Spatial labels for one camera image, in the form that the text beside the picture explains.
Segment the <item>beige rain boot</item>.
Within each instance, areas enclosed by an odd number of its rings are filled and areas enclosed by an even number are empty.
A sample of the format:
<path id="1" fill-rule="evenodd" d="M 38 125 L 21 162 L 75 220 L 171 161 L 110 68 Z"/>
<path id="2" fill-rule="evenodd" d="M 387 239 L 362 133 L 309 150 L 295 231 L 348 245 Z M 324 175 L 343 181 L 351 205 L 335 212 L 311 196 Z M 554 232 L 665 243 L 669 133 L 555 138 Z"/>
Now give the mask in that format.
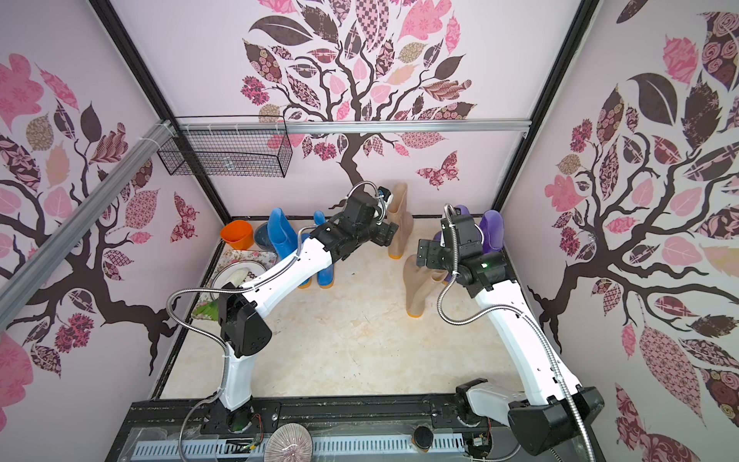
<path id="1" fill-rule="evenodd" d="M 388 254 L 393 259 L 402 258 L 414 227 L 413 215 L 408 211 L 408 184 L 400 182 L 392 190 L 392 201 L 387 218 L 398 226 Z"/>
<path id="2" fill-rule="evenodd" d="M 417 265 L 417 255 L 410 255 L 404 262 L 402 279 L 405 287 L 406 313 L 420 318 L 425 311 L 425 301 L 438 284 L 442 284 L 448 272 Z"/>

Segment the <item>blue rain boot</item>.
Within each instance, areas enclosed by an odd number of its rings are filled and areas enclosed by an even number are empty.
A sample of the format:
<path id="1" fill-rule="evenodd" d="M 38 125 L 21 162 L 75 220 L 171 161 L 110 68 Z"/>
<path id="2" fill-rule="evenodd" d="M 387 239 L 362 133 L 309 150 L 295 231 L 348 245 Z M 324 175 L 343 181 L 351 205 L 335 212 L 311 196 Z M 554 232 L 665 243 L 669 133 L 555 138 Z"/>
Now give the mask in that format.
<path id="1" fill-rule="evenodd" d="M 327 223 L 325 214 L 322 211 L 315 211 L 314 223 L 317 226 Z M 326 269 L 322 269 L 317 273 L 317 281 L 322 289 L 329 289 L 334 284 L 334 267 L 329 266 Z"/>
<path id="2" fill-rule="evenodd" d="M 268 237 L 280 260 L 287 259 L 298 249 L 298 240 L 304 242 L 309 238 L 307 234 L 298 237 L 298 233 L 289 223 L 281 208 L 271 211 L 268 220 Z"/>

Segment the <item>black corner frame post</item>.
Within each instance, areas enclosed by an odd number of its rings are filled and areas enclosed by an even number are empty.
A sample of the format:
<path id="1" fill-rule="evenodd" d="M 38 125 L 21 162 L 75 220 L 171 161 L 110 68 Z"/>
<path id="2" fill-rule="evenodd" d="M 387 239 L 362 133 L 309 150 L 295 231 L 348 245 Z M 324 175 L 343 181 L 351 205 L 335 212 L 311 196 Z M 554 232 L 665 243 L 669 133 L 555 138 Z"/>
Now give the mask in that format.
<path id="1" fill-rule="evenodd" d="M 599 0 L 582 0 L 579 2 L 575 16 L 567 31 L 567 34 L 559 48 L 550 73 L 545 81 L 542 92 L 534 105 L 531 114 L 529 129 L 522 136 L 509 165 L 502 177 L 495 199 L 491 208 L 502 211 L 509 196 L 511 196 L 516 181 L 523 170 L 523 166 L 533 148 L 533 144 L 543 128 L 554 100 L 558 95 L 568 71 L 577 57 L 577 53 L 585 41 L 593 20 L 597 16 L 602 2 Z"/>

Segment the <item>round pink glass dish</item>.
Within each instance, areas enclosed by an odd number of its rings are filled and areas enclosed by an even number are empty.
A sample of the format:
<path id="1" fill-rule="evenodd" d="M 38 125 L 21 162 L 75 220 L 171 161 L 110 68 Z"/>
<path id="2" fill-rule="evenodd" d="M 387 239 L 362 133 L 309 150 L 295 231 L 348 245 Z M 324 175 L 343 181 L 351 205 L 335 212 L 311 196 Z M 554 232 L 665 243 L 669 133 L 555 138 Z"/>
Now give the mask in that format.
<path id="1" fill-rule="evenodd" d="M 313 452 L 313 439 L 309 431 L 303 425 L 288 423 L 269 437 L 264 461 L 310 462 Z"/>

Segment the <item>purple rain boot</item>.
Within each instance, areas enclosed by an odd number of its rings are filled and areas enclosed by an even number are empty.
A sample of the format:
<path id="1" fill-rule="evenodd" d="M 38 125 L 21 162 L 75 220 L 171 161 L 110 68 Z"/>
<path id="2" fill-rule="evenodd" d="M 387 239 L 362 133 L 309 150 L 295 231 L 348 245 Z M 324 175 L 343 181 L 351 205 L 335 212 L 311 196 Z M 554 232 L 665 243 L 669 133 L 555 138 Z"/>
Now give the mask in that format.
<path id="1" fill-rule="evenodd" d="M 466 206 L 457 205 L 453 207 L 451 222 L 455 225 L 454 231 L 457 233 L 459 244 L 466 244 L 467 242 L 471 242 L 471 240 L 473 240 L 473 225 L 475 224 L 475 222 L 473 221 L 473 218 L 471 217 Z M 450 223 L 445 216 L 442 216 L 441 226 L 441 231 L 438 233 L 435 239 L 444 244 L 451 243 L 451 238 L 446 237 L 446 235 L 448 235 Z"/>
<path id="2" fill-rule="evenodd" d="M 500 212 L 489 210 L 482 216 L 479 223 L 483 232 L 483 253 L 501 251 L 504 247 L 504 220 Z"/>

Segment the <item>silver aluminium rail left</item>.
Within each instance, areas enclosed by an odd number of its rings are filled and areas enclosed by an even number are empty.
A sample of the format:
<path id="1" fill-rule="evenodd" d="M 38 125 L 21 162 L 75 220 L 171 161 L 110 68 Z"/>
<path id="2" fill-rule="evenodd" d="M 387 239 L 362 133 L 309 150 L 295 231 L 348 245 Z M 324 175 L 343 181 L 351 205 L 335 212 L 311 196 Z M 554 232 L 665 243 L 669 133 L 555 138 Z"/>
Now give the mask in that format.
<path id="1" fill-rule="evenodd" d="M 170 121 L 160 121 L 135 144 L 110 175 L 82 200 L 70 217 L 45 241 L 30 262 L 24 264 L 1 289 L 1 328 L 5 330 L 48 281 L 67 254 L 83 239 L 111 205 L 136 171 L 175 135 Z"/>

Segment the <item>white vented strip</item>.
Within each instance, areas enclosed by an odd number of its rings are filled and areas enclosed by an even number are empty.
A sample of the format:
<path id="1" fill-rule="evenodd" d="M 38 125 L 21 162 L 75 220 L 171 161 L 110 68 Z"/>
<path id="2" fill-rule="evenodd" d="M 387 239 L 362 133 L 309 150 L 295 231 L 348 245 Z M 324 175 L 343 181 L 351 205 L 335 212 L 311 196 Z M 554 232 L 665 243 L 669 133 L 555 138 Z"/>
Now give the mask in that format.
<path id="1" fill-rule="evenodd" d="M 237 439 L 190 440 L 183 443 L 190 461 L 262 461 L 269 452 L 279 455 L 310 454 L 315 461 L 337 461 L 341 458 L 372 456 L 464 456 L 463 437 L 448 433 L 433 439 L 428 450 L 416 446 L 410 435 L 328 436 L 314 437 L 312 444 L 280 443 L 266 439 L 253 446 Z"/>

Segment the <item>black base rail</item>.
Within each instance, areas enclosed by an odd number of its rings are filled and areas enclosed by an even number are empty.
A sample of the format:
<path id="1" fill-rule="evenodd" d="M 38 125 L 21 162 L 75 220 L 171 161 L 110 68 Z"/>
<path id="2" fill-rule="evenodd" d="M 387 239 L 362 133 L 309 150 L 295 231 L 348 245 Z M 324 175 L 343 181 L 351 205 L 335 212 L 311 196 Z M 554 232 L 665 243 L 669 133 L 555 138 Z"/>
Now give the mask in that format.
<path id="1" fill-rule="evenodd" d="M 459 400 L 454 394 L 252 398 L 236 411 L 227 410 L 218 400 L 196 406 L 195 400 L 149 400 L 135 402 L 124 418 L 116 443 L 123 443 L 134 429 L 174 429 L 190 415 L 190 429 L 205 429 L 207 435 L 234 434 L 234 430 L 255 423 L 247 429 L 251 436 L 261 429 L 269 434 L 287 423 L 312 427 L 333 427 L 340 424 L 411 423 L 429 424 L 433 429 L 470 431 L 494 429 L 501 424 L 459 412 Z"/>

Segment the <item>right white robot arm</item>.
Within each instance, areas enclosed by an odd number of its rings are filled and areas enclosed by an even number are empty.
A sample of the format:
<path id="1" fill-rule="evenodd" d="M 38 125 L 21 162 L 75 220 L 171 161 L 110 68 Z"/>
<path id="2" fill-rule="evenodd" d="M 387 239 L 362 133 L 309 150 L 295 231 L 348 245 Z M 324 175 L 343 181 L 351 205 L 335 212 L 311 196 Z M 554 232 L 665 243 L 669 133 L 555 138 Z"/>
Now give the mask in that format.
<path id="1" fill-rule="evenodd" d="M 421 240 L 417 251 L 418 267 L 446 271 L 451 284 L 465 288 L 479 307 L 465 319 L 450 317 L 444 310 L 449 290 L 444 288 L 436 301 L 440 318 L 453 326 L 489 320 L 523 384 L 523 391 L 512 392 L 483 381 L 464 391 L 463 401 L 478 417 L 508 427 L 532 456 L 580 439 L 585 460 L 604 460 L 592 434 L 604 398 L 596 388 L 583 386 L 564 364 L 534 319 L 505 255 L 485 252 L 485 241 L 473 217 L 447 205 L 440 240 Z"/>

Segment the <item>dark blue bowl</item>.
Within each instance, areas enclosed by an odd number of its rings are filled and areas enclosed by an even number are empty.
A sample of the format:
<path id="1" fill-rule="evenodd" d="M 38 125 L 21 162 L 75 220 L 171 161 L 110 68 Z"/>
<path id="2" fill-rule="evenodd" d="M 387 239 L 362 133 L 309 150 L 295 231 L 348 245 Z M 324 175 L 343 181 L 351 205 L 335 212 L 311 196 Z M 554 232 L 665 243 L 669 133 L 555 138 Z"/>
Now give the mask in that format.
<path id="1" fill-rule="evenodd" d="M 269 238 L 268 223 L 260 224 L 254 231 L 254 241 L 256 246 L 263 251 L 274 252 L 275 248 Z"/>

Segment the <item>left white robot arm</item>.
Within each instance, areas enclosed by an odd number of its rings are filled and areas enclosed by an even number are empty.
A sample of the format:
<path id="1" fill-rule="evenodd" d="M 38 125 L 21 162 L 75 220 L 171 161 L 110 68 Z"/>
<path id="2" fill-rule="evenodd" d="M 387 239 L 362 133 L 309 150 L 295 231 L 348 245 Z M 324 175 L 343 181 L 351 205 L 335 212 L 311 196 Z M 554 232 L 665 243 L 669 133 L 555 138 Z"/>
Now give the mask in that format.
<path id="1" fill-rule="evenodd" d="M 398 231 L 388 219 L 393 200 L 384 187 L 375 194 L 353 192 L 342 211 L 311 229 L 299 249 L 246 283 L 238 294 L 219 296 L 219 336 L 226 357 L 219 401 L 227 410 L 235 411 L 252 399 L 256 356 L 273 338 L 266 323 L 269 313 L 309 277 L 348 259 L 362 244 L 390 246 Z"/>

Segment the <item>floral tray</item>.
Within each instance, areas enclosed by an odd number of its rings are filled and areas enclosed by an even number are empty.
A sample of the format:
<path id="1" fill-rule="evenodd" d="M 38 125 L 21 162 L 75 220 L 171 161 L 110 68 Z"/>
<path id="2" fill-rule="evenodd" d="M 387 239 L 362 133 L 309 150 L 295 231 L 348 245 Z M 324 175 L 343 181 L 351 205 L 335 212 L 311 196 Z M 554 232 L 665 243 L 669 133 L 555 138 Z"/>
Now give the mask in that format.
<path id="1" fill-rule="evenodd" d="M 256 262 L 263 264 L 265 268 L 269 270 L 271 267 L 273 267 L 276 264 L 277 255 L 275 253 L 265 252 L 265 251 L 254 251 L 254 250 L 238 251 L 232 248 L 227 248 L 221 254 L 221 257 L 219 258 L 219 261 L 217 262 L 216 268 L 214 269 L 213 273 L 207 279 L 206 287 L 211 288 L 210 284 L 213 281 L 215 275 L 217 275 L 222 269 L 226 268 L 230 264 L 233 264 L 235 262 L 242 262 L 242 261 L 256 261 Z M 207 293 L 201 293 L 198 296 L 196 307 L 201 303 L 200 296 L 202 294 L 207 294 Z"/>

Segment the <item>toy white radish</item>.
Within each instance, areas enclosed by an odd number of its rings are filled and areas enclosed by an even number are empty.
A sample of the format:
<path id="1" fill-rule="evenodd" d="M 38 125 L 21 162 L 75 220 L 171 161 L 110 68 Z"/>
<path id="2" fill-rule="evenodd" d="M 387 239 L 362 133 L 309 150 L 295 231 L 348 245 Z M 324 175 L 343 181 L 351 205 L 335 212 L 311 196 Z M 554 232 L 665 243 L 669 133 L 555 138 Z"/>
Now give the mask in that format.
<path id="1" fill-rule="evenodd" d="M 202 294 L 201 303 L 194 309 L 192 317 L 196 320 L 216 321 L 219 318 L 219 294 Z"/>

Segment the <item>orange cup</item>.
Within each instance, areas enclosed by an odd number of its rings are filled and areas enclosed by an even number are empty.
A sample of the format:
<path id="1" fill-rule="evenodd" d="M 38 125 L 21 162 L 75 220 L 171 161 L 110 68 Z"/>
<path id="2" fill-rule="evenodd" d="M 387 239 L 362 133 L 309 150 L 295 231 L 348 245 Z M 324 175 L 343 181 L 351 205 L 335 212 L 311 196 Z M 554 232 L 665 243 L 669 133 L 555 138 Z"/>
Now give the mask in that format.
<path id="1" fill-rule="evenodd" d="M 234 250 L 249 250 L 255 243 L 253 227 L 247 221 L 232 221 L 221 230 L 221 240 Z"/>

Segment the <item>standing blue rain boot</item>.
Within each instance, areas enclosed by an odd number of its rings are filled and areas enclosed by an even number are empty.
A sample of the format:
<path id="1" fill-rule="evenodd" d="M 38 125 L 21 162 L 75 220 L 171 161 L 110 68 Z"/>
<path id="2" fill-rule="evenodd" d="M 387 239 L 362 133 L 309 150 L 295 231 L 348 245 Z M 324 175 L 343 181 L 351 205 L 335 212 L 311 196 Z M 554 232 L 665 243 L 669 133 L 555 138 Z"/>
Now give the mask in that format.
<path id="1" fill-rule="evenodd" d="M 317 226 L 327 223 L 325 214 L 322 211 L 315 211 L 314 223 Z M 329 289 L 334 284 L 334 267 L 329 266 L 326 269 L 322 269 L 317 273 L 317 281 L 322 289 Z"/>

